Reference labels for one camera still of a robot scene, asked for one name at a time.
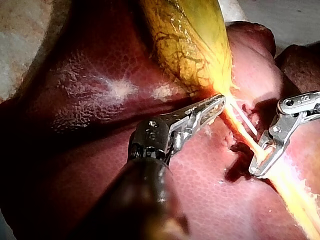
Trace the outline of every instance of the metal instrument joint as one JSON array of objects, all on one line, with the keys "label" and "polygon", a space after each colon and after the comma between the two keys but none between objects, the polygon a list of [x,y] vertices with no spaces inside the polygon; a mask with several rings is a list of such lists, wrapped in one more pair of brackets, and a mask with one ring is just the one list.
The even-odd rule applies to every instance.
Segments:
[{"label": "metal instrument joint", "polygon": [[217,94],[171,113],[149,117],[141,121],[132,133],[128,160],[151,157],[169,164],[195,133],[219,116],[226,98]]},{"label": "metal instrument joint", "polygon": [[320,119],[320,91],[310,91],[279,100],[276,115],[258,142],[264,150],[272,147],[272,152],[261,163],[253,156],[249,166],[250,174],[260,179],[266,178],[266,173],[287,149],[290,137],[298,126],[317,119]]}]

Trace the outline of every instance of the metal grasper jaw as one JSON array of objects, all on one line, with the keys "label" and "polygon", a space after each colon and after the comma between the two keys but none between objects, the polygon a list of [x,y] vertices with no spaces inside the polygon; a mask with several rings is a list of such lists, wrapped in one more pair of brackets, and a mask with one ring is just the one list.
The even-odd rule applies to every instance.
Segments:
[{"label": "metal grasper jaw", "polygon": [[168,165],[171,156],[204,125],[219,116],[225,105],[226,97],[217,94],[174,112],[142,120],[130,137],[128,161],[149,157]]},{"label": "metal grasper jaw", "polygon": [[262,149],[273,148],[267,158],[258,164],[257,156],[249,166],[250,174],[265,179],[266,173],[276,163],[290,144],[290,137],[300,124],[320,118],[320,92],[311,91],[279,100],[277,115],[258,142]]},{"label": "metal grasper jaw", "polygon": [[173,138],[171,155],[179,152],[185,142],[203,126],[218,117],[226,105],[226,97],[216,94],[202,101],[158,117],[166,121]]}]

